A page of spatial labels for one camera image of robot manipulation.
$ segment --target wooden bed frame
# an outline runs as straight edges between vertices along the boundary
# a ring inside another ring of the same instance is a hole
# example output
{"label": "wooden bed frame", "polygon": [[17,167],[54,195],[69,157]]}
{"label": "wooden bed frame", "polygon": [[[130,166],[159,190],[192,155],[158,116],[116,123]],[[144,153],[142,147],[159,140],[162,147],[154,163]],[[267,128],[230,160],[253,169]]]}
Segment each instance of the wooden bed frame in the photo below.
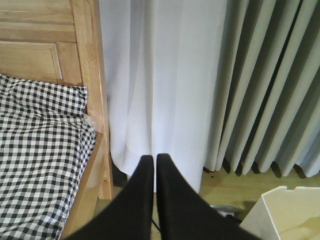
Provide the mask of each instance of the wooden bed frame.
{"label": "wooden bed frame", "polygon": [[97,144],[62,237],[89,222],[97,197],[111,199],[107,90],[98,0],[1,0],[0,73],[88,87]]}

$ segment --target wooden floor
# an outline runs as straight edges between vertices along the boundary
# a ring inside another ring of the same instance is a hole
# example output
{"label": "wooden floor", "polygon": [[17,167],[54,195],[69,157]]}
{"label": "wooden floor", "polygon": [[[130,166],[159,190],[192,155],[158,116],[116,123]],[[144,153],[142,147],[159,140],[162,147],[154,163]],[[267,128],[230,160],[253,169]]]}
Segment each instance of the wooden floor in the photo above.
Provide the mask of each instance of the wooden floor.
{"label": "wooden floor", "polygon": [[[258,173],[256,170],[250,171],[247,175],[230,172],[229,167],[216,172],[203,172],[200,196],[211,205],[230,205],[242,210],[237,217],[243,219],[254,206],[261,194],[278,186],[287,186],[294,189],[297,186],[320,187],[320,174],[306,178],[299,169],[293,169],[289,176],[280,175],[276,165],[272,165],[269,171]],[[121,188],[114,187],[115,194]],[[94,214],[97,215],[110,201],[98,200]],[[153,220],[157,224],[157,204],[154,201]],[[160,240],[161,235],[152,225],[151,240]]]}

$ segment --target white box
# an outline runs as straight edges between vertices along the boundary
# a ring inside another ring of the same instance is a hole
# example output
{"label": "white box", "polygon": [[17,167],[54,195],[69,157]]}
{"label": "white box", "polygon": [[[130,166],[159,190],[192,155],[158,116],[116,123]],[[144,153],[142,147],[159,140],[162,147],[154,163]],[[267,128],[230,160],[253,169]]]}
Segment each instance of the white box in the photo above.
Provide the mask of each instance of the white box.
{"label": "white box", "polygon": [[320,187],[265,192],[240,227],[263,240],[320,240]]}

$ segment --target black and white checkered bedsheet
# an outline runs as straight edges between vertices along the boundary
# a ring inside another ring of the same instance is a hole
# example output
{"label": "black and white checkered bedsheet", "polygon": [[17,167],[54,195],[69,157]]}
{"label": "black and white checkered bedsheet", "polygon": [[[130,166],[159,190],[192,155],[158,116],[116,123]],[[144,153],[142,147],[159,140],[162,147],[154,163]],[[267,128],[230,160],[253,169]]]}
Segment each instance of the black and white checkered bedsheet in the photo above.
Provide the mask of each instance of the black and white checkered bedsheet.
{"label": "black and white checkered bedsheet", "polygon": [[1,240],[60,238],[96,142],[86,91],[0,74]]}

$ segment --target cable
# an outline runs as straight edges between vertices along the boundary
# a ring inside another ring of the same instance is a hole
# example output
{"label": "cable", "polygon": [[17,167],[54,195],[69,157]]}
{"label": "cable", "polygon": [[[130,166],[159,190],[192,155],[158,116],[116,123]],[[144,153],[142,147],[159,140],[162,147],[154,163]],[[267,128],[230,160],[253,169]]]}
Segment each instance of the cable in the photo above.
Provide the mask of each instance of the cable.
{"label": "cable", "polygon": [[160,227],[156,224],[156,222],[152,218],[151,218],[151,221],[152,221],[153,225],[156,227],[156,229],[158,229],[158,231],[161,233]]}

